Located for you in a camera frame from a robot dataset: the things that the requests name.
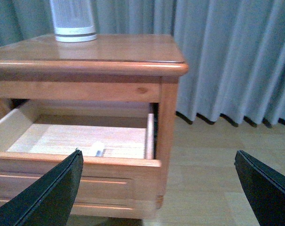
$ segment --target glossy wood surface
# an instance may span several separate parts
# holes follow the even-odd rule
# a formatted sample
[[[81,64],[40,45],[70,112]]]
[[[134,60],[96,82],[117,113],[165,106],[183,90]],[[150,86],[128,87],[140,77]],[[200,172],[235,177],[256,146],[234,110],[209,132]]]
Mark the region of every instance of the glossy wood surface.
[[[0,47],[0,72],[181,76],[187,70],[170,35],[99,35],[80,43],[43,35]]]

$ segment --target gray curtain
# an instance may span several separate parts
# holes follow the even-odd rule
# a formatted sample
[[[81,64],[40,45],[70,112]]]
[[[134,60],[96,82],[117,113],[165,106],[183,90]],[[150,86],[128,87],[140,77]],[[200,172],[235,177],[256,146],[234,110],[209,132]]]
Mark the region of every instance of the gray curtain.
[[[190,71],[177,110],[194,120],[285,120],[285,0],[92,0],[98,33],[171,34]],[[0,0],[0,46],[53,32],[48,0]]]

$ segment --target open drawer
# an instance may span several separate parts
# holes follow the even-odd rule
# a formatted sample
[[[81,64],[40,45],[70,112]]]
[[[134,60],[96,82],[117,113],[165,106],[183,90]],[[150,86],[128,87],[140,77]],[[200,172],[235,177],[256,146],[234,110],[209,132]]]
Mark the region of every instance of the open drawer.
[[[0,206],[79,148],[84,167],[72,214],[153,217],[161,162],[153,159],[149,109],[62,101],[14,109],[0,120]],[[102,157],[91,156],[96,141],[105,146]]]

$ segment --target wooden floor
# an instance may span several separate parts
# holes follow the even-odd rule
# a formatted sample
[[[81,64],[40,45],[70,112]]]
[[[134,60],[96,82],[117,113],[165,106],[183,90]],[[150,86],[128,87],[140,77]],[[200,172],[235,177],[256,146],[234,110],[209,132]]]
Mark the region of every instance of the wooden floor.
[[[285,126],[223,118],[193,125],[176,117],[174,146],[163,207],[152,220],[70,217],[68,226],[258,226],[241,188],[234,158],[245,150],[285,175]]]

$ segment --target white cylindrical object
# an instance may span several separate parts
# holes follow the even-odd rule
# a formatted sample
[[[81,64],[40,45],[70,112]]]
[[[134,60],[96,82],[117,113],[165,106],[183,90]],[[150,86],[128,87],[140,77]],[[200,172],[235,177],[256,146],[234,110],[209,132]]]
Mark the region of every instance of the white cylindrical object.
[[[57,41],[79,42],[96,39],[90,0],[50,0]]]

